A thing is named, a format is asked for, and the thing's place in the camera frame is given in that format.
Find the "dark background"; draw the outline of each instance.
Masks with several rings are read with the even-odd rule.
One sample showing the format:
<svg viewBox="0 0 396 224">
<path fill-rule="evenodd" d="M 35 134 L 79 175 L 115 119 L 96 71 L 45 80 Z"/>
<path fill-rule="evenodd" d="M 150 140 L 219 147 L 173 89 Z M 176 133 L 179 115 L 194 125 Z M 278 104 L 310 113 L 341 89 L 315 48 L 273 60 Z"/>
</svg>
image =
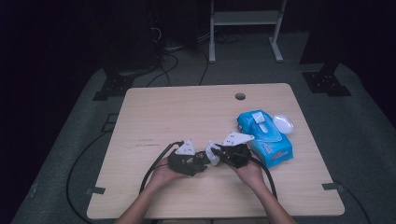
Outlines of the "dark background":
<svg viewBox="0 0 396 224">
<path fill-rule="evenodd" d="M 228 3 L 217 0 L 216 6 Z M 244 10 L 279 4 L 230 3 Z M 301 63 L 324 63 L 335 55 L 395 125 L 394 6 L 289 0 L 281 32 L 311 31 Z M 209 1 L 1 2 L 1 223 L 12 220 L 91 75 L 104 64 L 158 65 L 161 46 L 151 41 L 150 24 L 194 45 L 197 34 L 208 32 Z"/>
</svg>

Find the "person's arm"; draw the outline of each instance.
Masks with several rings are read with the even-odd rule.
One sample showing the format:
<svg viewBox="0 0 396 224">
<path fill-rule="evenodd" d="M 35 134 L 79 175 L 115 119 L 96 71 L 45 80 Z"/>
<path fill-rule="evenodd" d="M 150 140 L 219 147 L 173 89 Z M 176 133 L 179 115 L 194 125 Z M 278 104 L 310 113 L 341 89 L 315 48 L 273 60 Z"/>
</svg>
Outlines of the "person's arm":
<svg viewBox="0 0 396 224">
<path fill-rule="evenodd" d="M 116 220 L 115 223 L 140 224 L 149 210 L 149 205 L 155 196 L 155 193 L 172 182 L 173 180 L 184 175 L 175 173 L 166 164 L 168 159 L 163 158 L 158 162 L 157 168 L 152 173 L 151 179 L 145 189 L 137 196 L 128 209 Z"/>
<path fill-rule="evenodd" d="M 239 169 L 234 167 L 231 168 L 238 174 L 242 182 L 250 187 L 256 194 L 262 203 L 270 223 L 296 223 L 265 185 L 262 177 L 262 168 L 258 164 L 253 161 L 249 161 L 246 166 L 240 167 Z"/>
</svg>

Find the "table top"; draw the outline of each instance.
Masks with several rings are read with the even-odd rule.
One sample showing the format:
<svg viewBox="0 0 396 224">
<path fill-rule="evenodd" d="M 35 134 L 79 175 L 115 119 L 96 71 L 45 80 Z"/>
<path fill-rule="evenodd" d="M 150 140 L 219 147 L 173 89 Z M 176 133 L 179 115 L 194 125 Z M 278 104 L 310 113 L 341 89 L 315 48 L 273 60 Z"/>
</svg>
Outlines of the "table top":
<svg viewBox="0 0 396 224">
<path fill-rule="evenodd" d="M 243 93 L 245 100 L 235 98 Z M 262 109 L 294 124 L 288 134 L 294 158 L 271 168 L 280 203 L 292 216 L 338 216 L 345 211 L 338 192 L 324 190 L 330 174 L 288 84 L 247 84 L 130 89 L 87 211 L 90 218 L 116 218 L 137 197 L 150 165 L 171 143 L 191 139 L 196 151 L 209 140 L 221 143 L 238 131 L 239 114 Z M 265 217 L 254 193 L 226 165 L 208 165 L 158 192 L 147 218 Z"/>
</svg>

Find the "blue wipes pack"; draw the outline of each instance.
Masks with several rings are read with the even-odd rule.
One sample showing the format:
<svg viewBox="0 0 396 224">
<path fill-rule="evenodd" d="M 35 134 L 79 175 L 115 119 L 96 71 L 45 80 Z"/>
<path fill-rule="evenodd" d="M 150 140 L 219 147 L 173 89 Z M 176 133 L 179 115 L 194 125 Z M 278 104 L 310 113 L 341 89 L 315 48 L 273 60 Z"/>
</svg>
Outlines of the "blue wipes pack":
<svg viewBox="0 0 396 224">
<path fill-rule="evenodd" d="M 271 168 L 293 158 L 292 145 L 273 119 L 262 110 L 245 112 L 237 118 L 239 131 L 254 136 L 249 142 L 266 167 Z"/>
</svg>

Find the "gray carpet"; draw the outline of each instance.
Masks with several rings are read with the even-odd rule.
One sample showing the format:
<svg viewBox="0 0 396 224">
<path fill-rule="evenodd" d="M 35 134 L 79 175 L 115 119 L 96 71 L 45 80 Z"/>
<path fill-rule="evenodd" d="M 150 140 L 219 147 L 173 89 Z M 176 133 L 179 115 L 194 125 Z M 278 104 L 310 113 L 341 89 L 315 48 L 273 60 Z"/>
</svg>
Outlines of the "gray carpet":
<svg viewBox="0 0 396 224">
<path fill-rule="evenodd" d="M 359 199 L 372 223 L 396 220 L 396 132 L 358 76 L 339 65 L 335 74 L 352 96 L 329 97 L 313 94 L 302 72 L 318 71 L 322 64 L 300 65 L 307 33 L 280 34 L 278 44 L 285 59 L 277 63 L 264 35 L 246 35 L 231 45 L 216 45 L 217 62 L 208 66 L 202 85 L 285 82 L 291 85 L 305 119 L 318 144 L 331 176 L 342 182 Z M 200 49 L 207 55 L 208 45 Z M 195 86 L 205 71 L 204 54 L 186 49 L 173 53 L 177 67 L 170 71 L 172 86 Z M 163 57 L 166 70 L 175 64 Z M 134 87 L 142 88 L 162 71 L 137 78 Z M 22 203 L 13 223 L 84 223 L 66 199 L 66 181 L 80 153 L 101 133 L 108 114 L 119 113 L 122 97 L 93 101 L 106 79 L 103 70 L 92 75 L 79 96 L 58 139 Z M 165 76 L 152 84 L 167 86 Z M 111 133 L 106 133 L 87 148 L 70 176 L 70 199 L 85 216 L 90 201 L 87 189 L 94 187 Z M 367 223 L 351 195 L 340 192 L 346 211 L 340 217 L 297 217 L 299 223 Z M 112 223 L 113 220 L 92 220 Z"/>
</svg>

